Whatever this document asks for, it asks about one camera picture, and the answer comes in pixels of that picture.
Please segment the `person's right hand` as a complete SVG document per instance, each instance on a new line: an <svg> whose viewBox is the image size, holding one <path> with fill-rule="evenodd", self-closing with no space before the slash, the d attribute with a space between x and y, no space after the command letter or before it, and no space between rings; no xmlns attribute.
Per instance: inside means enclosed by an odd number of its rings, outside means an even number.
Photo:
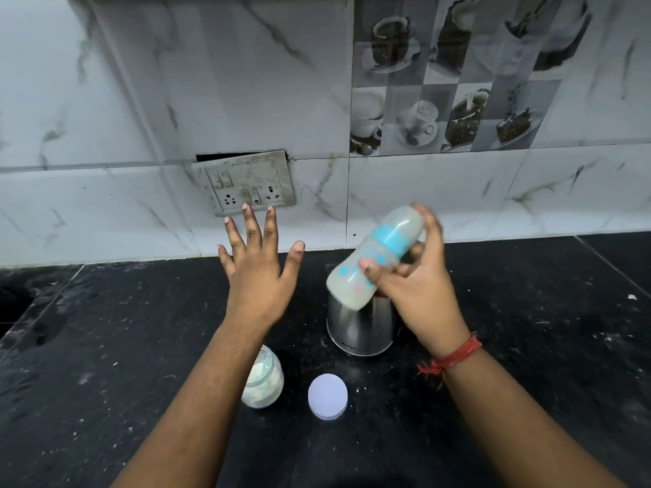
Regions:
<svg viewBox="0 0 651 488"><path fill-rule="evenodd" d="M410 249L414 260L404 263L404 279L395 292L382 292L394 303L406 326L430 354L443 358L469 337L445 265L443 230L434 212L426 205L412 203L425 223L424 243Z"/></svg>

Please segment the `person's left hand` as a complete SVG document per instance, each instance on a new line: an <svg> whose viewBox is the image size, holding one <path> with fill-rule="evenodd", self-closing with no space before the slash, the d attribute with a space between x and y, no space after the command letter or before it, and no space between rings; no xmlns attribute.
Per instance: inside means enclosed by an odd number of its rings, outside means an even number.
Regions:
<svg viewBox="0 0 651 488"><path fill-rule="evenodd" d="M281 319L296 285L285 285L281 280L279 262L279 229L274 207L265 215L262 232L262 248L247 250L246 240L241 237L231 217L224 218L226 234L231 246L228 252L236 266L229 280L230 289L223 324L241 327L251 332L268 332Z"/></svg>

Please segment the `baby bottle with blue ring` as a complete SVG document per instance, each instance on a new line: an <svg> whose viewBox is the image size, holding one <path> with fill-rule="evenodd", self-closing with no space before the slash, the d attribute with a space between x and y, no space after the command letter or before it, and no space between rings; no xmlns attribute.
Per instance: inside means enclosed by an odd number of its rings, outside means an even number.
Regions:
<svg viewBox="0 0 651 488"><path fill-rule="evenodd" d="M421 214L410 205L390 212L355 251L330 272L326 282L330 295L349 310L361 310L377 288L360 269L359 261L370 259L379 265L399 263L420 237L424 224Z"/></svg>

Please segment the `person's left forearm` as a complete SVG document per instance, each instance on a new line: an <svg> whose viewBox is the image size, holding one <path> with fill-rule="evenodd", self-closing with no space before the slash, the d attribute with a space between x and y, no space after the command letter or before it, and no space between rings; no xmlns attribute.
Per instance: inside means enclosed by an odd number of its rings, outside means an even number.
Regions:
<svg viewBox="0 0 651 488"><path fill-rule="evenodd" d="M226 318L111 488L215 488L232 423L273 320Z"/></svg>

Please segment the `person's right forearm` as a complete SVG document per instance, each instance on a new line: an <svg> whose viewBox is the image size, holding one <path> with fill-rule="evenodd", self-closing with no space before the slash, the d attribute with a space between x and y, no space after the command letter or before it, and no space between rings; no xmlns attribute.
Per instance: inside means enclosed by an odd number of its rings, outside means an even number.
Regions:
<svg viewBox="0 0 651 488"><path fill-rule="evenodd" d="M482 348L448 369L445 384L509 488L626 488Z"/></svg>

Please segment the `stainless steel cup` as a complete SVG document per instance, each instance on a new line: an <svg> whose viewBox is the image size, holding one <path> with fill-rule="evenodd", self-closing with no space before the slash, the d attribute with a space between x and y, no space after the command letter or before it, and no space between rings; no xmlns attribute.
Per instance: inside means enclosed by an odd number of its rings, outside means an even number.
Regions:
<svg viewBox="0 0 651 488"><path fill-rule="evenodd" d="M395 307L386 297L373 297L361 310L328 297L327 330L333 343L348 354L372 357L385 352L397 333Z"/></svg>

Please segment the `red thread wristband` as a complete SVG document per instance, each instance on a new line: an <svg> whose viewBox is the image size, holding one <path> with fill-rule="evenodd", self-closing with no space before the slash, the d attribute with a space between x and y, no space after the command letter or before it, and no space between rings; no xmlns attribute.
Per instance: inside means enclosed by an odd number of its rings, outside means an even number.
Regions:
<svg viewBox="0 0 651 488"><path fill-rule="evenodd" d="M446 372L448 369L466 361L472 354L482 347L482 342L477 337L477 332L470 333L468 339L460 345L455 351L447 356L437 359L432 357L430 363L422 362L417 365L417 375L425 377L434 376L439 377L438 390L444 385Z"/></svg>

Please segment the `small glass jar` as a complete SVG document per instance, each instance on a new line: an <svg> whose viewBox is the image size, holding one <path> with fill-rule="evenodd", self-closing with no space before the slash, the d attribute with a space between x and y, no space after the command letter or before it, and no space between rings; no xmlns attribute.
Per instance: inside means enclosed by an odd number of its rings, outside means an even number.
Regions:
<svg viewBox="0 0 651 488"><path fill-rule="evenodd" d="M281 362L269 347L263 345L249 373L241 402L253 409L264 409L277 401L283 386Z"/></svg>

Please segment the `round white lid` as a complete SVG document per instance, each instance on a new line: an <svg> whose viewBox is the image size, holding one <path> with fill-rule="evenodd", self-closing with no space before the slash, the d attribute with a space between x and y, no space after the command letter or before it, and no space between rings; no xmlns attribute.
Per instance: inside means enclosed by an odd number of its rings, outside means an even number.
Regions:
<svg viewBox="0 0 651 488"><path fill-rule="evenodd" d="M309 386L307 398L311 412L322 420L336 420L348 406L346 384L332 373L314 378Z"/></svg>

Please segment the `white wall switch socket plate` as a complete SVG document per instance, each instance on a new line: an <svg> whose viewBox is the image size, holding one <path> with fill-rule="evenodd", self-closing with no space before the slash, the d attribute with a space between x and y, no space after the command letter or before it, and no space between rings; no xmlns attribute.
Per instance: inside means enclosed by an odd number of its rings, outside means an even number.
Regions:
<svg viewBox="0 0 651 488"><path fill-rule="evenodd" d="M195 162L190 171L216 216L237 214L242 204L252 209L296 205L283 149Z"/></svg>

